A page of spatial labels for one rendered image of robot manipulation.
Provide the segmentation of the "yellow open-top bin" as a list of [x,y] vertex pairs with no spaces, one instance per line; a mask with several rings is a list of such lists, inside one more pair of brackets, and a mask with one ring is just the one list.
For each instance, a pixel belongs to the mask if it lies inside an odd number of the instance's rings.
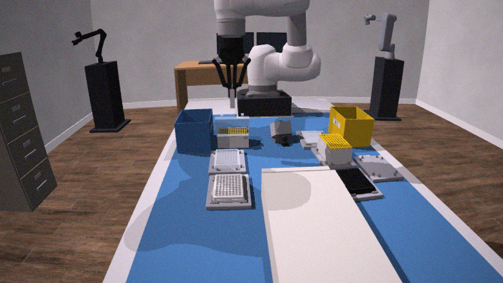
[[374,118],[358,107],[330,107],[328,132],[340,134],[352,147],[370,147]]

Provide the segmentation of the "blue bench mat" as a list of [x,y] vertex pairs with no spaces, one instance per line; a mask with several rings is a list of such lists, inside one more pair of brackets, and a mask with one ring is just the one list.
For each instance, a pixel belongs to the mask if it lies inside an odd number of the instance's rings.
[[[174,151],[126,283],[273,283],[261,200],[262,169],[320,167],[296,131],[328,132],[329,112],[249,118],[244,150],[251,209],[206,210],[211,153]],[[292,142],[270,137],[291,120]],[[403,177],[373,182],[382,198],[355,201],[403,283],[503,283],[496,269]]]

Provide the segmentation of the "blue open-top bin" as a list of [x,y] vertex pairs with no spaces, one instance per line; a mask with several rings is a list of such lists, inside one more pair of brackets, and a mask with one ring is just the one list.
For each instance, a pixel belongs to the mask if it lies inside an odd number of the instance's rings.
[[181,110],[174,123],[177,153],[211,152],[214,136],[213,131],[210,136],[212,114],[212,109]]

